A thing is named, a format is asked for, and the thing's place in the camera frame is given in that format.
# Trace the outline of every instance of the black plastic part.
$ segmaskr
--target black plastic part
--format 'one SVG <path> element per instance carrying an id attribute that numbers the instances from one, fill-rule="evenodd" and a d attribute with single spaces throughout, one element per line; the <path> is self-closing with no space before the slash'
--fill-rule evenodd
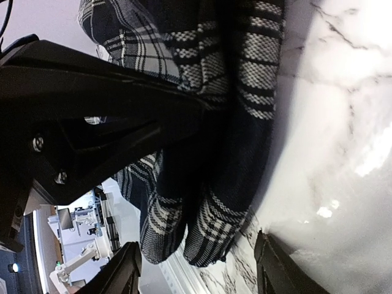
<path id="1" fill-rule="evenodd" d="M 107 200 L 106 194 L 103 192 L 102 189 L 100 189 L 98 187 L 94 188 L 94 194 L 95 194 L 96 197 L 98 197 L 102 201 Z"/>
<path id="2" fill-rule="evenodd" d="M 204 107 L 176 86 L 34 41 L 0 59 L 2 163 L 49 203 L 67 205 L 118 170 L 195 134 Z M 97 126 L 87 116 L 116 120 Z M 43 138 L 42 152 L 32 140 Z M 64 184 L 54 179 L 66 172 Z"/>
<path id="3" fill-rule="evenodd" d="M 91 236 L 91 235 L 96 235 L 96 228 L 89 228 L 89 230 L 87 231 L 87 235 Z"/>
<path id="4" fill-rule="evenodd" d="M 259 294 L 328 294 L 307 276 L 276 240 L 258 233 L 255 259 Z"/>
<path id="5" fill-rule="evenodd" d="M 106 218 L 107 233 L 110 241 L 110 247 L 113 252 L 117 252 L 120 248 L 119 235 L 116 228 L 115 220 L 112 216 Z"/>
<path id="6" fill-rule="evenodd" d="M 77 294 L 138 294 L 141 253 L 138 243 L 126 243 Z"/>

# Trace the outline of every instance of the marble countertop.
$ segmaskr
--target marble countertop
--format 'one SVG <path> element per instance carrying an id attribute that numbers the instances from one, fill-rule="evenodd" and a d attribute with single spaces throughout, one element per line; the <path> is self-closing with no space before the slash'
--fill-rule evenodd
<path id="1" fill-rule="evenodd" d="M 257 293 L 262 228 L 330 293 L 392 293 L 392 1 L 290 0 L 274 143 L 211 293 Z"/>

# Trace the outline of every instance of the white robotic arm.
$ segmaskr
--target white robotic arm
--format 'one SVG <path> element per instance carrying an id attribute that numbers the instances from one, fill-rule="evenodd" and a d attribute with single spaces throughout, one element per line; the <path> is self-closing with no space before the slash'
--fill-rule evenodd
<path id="1" fill-rule="evenodd" d="M 49 275 L 50 279 L 52 280 L 60 294 L 69 294 L 67 290 L 67 286 L 69 286 L 69 275 L 79 266 L 86 263 L 92 258 L 98 260 L 100 258 L 113 257 L 113 252 L 110 248 L 108 236 L 105 229 L 102 229 L 104 230 L 104 232 L 102 232 L 103 234 L 101 237 L 95 238 L 93 242 L 83 248 L 80 255 L 76 256 L 69 262 L 56 266 L 55 270 Z"/>
<path id="2" fill-rule="evenodd" d="M 98 222 L 95 211 L 90 211 L 87 214 L 75 214 L 75 221 L 79 224 L 92 225 Z"/>

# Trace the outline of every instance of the plaid pants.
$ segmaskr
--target plaid pants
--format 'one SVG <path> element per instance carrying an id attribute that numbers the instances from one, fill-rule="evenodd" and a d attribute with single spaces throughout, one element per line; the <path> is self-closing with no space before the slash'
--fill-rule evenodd
<path id="1" fill-rule="evenodd" d="M 141 251 L 151 263 L 177 250 L 186 227 L 191 265 L 224 260 L 268 157 L 284 0 L 220 1 L 81 2 L 79 22 L 110 61 L 196 94 L 208 110 L 203 131 L 216 137 L 207 153 L 201 137 L 114 176 L 141 210 Z"/>

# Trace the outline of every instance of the screw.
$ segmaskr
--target screw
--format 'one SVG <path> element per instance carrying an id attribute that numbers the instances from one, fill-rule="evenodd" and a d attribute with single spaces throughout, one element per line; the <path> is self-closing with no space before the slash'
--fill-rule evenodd
<path id="1" fill-rule="evenodd" d="M 61 170 L 57 176 L 55 177 L 56 184 L 65 185 L 67 182 L 68 176 L 64 170 Z"/>
<path id="2" fill-rule="evenodd" d="M 43 149 L 43 138 L 40 134 L 36 135 L 34 139 L 32 139 L 32 147 L 35 152 L 41 152 Z"/>

